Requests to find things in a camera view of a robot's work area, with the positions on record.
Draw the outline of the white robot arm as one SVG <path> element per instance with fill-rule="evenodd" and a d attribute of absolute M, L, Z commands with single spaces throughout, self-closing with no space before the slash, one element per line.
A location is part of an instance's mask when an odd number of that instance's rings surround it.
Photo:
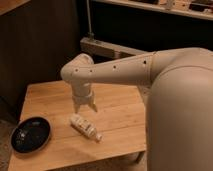
<path fill-rule="evenodd" d="M 93 83 L 147 87 L 147 171 L 213 171 L 213 51 L 161 50 L 99 64 L 81 53 L 61 78 L 76 107 L 93 101 Z"/>

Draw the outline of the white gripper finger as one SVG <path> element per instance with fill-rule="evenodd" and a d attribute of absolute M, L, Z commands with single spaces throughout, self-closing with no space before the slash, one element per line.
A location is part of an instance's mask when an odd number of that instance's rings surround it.
<path fill-rule="evenodd" d="M 89 107 L 90 107 L 91 109 L 93 109 L 95 112 L 98 112 L 98 109 L 97 109 L 97 106 L 96 106 L 95 103 L 90 103 L 90 104 L 89 104 Z"/>
<path fill-rule="evenodd" d="M 79 111 L 80 111 L 80 105 L 75 105 L 74 104 L 74 111 L 75 111 L 75 113 L 79 113 Z"/>

